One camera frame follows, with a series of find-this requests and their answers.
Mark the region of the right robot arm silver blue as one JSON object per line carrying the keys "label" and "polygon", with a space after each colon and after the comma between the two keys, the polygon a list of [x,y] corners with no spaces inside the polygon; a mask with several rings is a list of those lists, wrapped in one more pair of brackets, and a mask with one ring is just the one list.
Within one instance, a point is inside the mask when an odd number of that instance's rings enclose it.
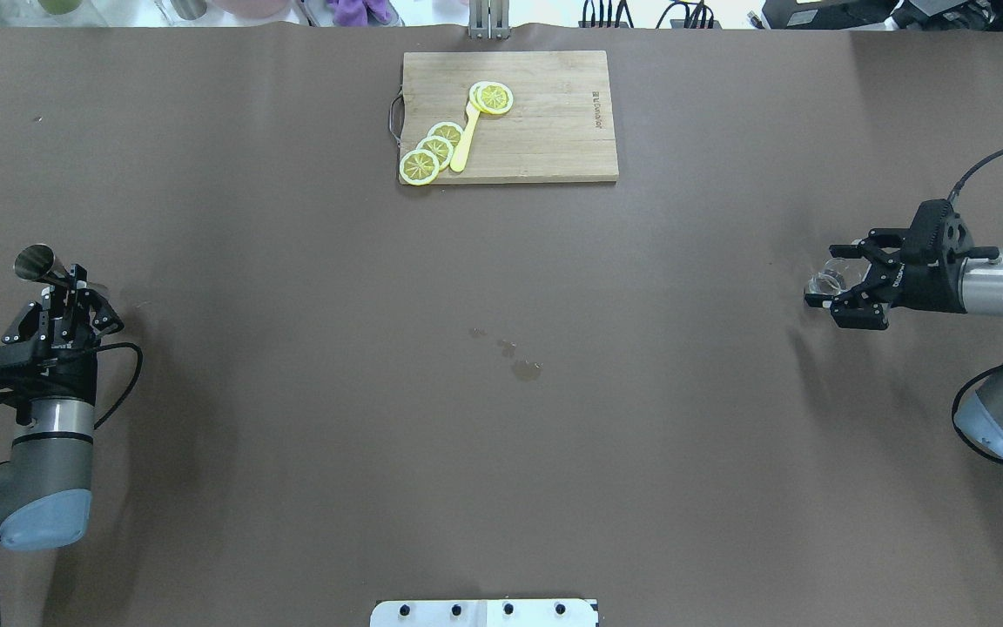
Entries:
{"label": "right robot arm silver blue", "polygon": [[[847,329],[887,329],[896,309],[1003,318],[1003,247],[976,246],[963,226],[939,227],[927,241],[872,231],[832,246],[803,298]],[[950,413],[954,434],[1003,467],[1003,361],[963,382]]]}

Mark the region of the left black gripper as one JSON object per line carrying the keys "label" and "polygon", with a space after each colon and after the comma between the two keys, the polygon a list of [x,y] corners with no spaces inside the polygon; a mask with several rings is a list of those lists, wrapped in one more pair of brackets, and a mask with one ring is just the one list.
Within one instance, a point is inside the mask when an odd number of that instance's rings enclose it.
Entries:
{"label": "left black gripper", "polygon": [[95,401],[100,336],[125,328],[107,290],[91,286],[84,301],[28,302],[5,329],[3,344],[24,342],[47,357],[45,374],[58,389],[52,397]]}

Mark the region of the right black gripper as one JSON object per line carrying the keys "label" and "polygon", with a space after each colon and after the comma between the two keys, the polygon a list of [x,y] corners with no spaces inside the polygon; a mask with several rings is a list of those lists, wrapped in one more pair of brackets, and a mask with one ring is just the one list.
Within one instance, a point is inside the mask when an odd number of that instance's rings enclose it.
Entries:
{"label": "right black gripper", "polygon": [[827,310],[839,328],[879,332],[887,329],[888,310],[893,308],[964,314],[962,260],[905,265],[905,230],[869,230],[866,237],[852,242],[849,258],[867,262],[875,273],[887,273],[889,286],[863,282],[846,289],[846,283],[838,280],[809,280],[804,289],[805,305]]}

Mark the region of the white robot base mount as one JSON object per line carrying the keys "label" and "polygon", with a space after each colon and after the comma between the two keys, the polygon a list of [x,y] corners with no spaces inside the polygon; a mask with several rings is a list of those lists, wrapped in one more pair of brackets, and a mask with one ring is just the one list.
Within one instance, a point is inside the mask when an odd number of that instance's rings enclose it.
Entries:
{"label": "white robot base mount", "polygon": [[370,626],[600,626],[581,598],[409,599],[379,602]]}

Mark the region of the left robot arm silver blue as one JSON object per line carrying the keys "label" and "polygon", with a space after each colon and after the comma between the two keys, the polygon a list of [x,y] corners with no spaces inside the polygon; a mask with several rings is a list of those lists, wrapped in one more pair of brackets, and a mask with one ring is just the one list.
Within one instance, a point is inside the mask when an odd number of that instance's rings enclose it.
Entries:
{"label": "left robot arm silver blue", "polygon": [[0,408],[13,409],[17,427],[0,462],[0,550],[51,550],[83,538],[100,423],[98,354],[123,326],[94,287],[47,288],[5,333]]}

